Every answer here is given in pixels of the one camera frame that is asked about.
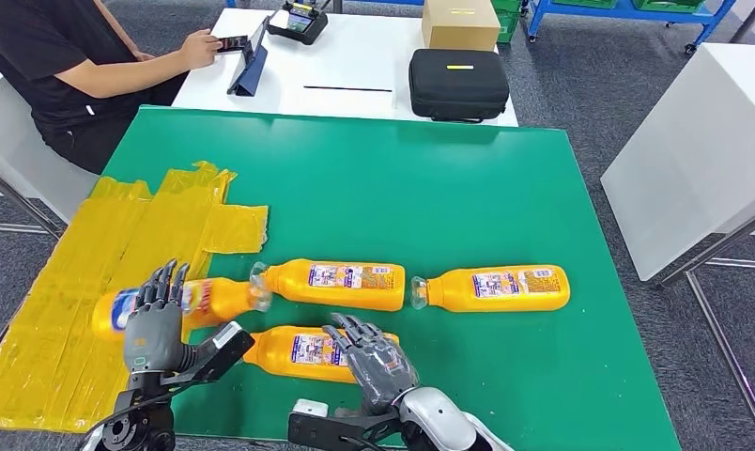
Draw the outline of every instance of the yellow plastic sheet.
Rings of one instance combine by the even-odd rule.
[[[171,170],[156,195],[101,178],[30,288],[0,344],[0,428],[84,432],[112,412],[128,372],[90,318],[103,293],[135,287],[172,257],[206,275],[209,252],[258,252],[267,207],[226,206],[235,174]]]

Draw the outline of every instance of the orange bottle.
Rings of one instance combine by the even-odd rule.
[[[571,297],[565,271],[554,265],[451,270],[435,279],[413,277],[410,284],[414,308],[451,312],[556,310]]]
[[[122,340],[129,313],[139,288],[124,289],[101,296],[93,311],[93,333],[105,340]],[[184,283],[181,309],[184,336],[195,329],[228,322],[244,312],[270,308],[270,296],[251,288],[248,282],[222,277],[190,280]]]
[[[400,342],[397,335],[385,335]],[[245,353],[244,361],[270,374],[355,383],[346,356],[321,327],[278,326],[251,336],[255,345]]]
[[[388,263],[311,261],[254,264],[251,285],[289,301],[395,311],[405,296],[405,269]]]

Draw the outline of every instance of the gray carpet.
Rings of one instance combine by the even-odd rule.
[[[190,32],[212,26],[223,6],[221,0],[107,3],[142,49],[155,54],[176,49]],[[281,3],[244,0],[240,5],[277,8]],[[416,7],[356,2],[345,2],[345,12],[420,15]],[[737,26],[739,21],[728,17],[710,40],[728,40]],[[686,63],[684,46],[699,31],[695,25],[666,28],[654,22],[550,15],[543,20],[535,44],[526,42],[519,27],[512,43],[501,46],[500,54],[519,123],[568,131],[682,447],[753,450],[754,422],[687,284],[681,281],[672,289],[655,290],[638,280],[599,183]],[[2,205],[0,212],[6,208]],[[13,312],[50,246],[45,237],[0,234],[0,325]],[[2,253],[2,248],[9,247],[13,250]],[[755,237],[744,240],[726,257],[755,257]],[[699,278],[755,386],[755,271],[705,268]],[[504,439],[513,443],[512,437]],[[0,449],[67,449],[72,443],[75,437],[63,434],[0,431]],[[181,438],[178,449],[255,446],[262,447]]]

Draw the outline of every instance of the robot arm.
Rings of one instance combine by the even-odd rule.
[[[513,451],[443,392],[422,387],[416,369],[374,324],[333,314],[347,337],[324,330],[347,356],[369,416],[328,417],[327,405],[299,400],[289,415],[289,441],[328,451],[379,451],[376,442],[399,432],[410,451]]]
[[[513,451],[438,388],[421,387],[400,402],[402,438],[410,451]]]
[[[232,321],[193,346],[181,342],[178,306],[188,266],[170,285],[176,262],[156,270],[137,294],[124,332],[123,359],[131,372],[115,412],[99,421],[77,449],[172,451],[176,444],[170,399],[197,383],[217,381],[241,360],[253,338]]]

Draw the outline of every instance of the man's arm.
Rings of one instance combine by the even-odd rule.
[[[62,80],[96,99],[140,91],[214,61],[223,45],[209,30],[189,35],[180,50],[139,63],[97,65],[86,59],[78,66],[57,73]]]
[[[112,26],[112,29],[115,30],[115,34],[117,34],[120,40],[122,40],[123,43],[126,44],[126,47],[131,50],[131,54],[138,56],[138,54],[141,53],[139,47],[137,47],[137,44],[135,44],[134,41],[129,38],[129,35],[126,34],[126,30],[123,29],[115,16],[113,16],[112,13],[109,12],[109,9],[107,9],[107,7],[101,2],[101,0],[93,1],[96,3],[96,7],[98,7],[98,9],[101,11],[101,15],[103,15],[104,19],[106,19],[106,22],[108,22],[109,25]]]

